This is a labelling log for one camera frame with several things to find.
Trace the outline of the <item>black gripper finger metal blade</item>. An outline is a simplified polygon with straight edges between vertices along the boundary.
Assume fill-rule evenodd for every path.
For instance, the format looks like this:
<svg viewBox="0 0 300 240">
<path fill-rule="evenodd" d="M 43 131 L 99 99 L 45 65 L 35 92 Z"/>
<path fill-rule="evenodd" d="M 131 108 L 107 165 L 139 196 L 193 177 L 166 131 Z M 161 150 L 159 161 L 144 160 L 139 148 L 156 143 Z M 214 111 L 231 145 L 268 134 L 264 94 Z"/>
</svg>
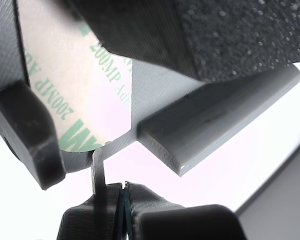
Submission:
<svg viewBox="0 0 300 240">
<path fill-rule="evenodd" d="M 64 212 L 57 239 L 141 240 L 140 214 L 182 208 L 142 184 L 106 184 L 101 156 L 99 149 L 92 154 L 92 196 Z"/>
</svg>

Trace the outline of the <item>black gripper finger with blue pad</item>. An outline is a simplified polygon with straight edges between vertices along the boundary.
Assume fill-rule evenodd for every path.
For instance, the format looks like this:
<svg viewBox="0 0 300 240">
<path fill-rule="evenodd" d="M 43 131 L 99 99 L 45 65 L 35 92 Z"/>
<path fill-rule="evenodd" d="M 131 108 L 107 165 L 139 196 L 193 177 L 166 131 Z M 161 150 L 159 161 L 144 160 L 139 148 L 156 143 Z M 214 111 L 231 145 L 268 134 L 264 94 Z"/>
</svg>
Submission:
<svg viewBox="0 0 300 240">
<path fill-rule="evenodd" d="M 110 53 L 209 83 L 300 62 L 300 0 L 74 0 Z"/>
</svg>

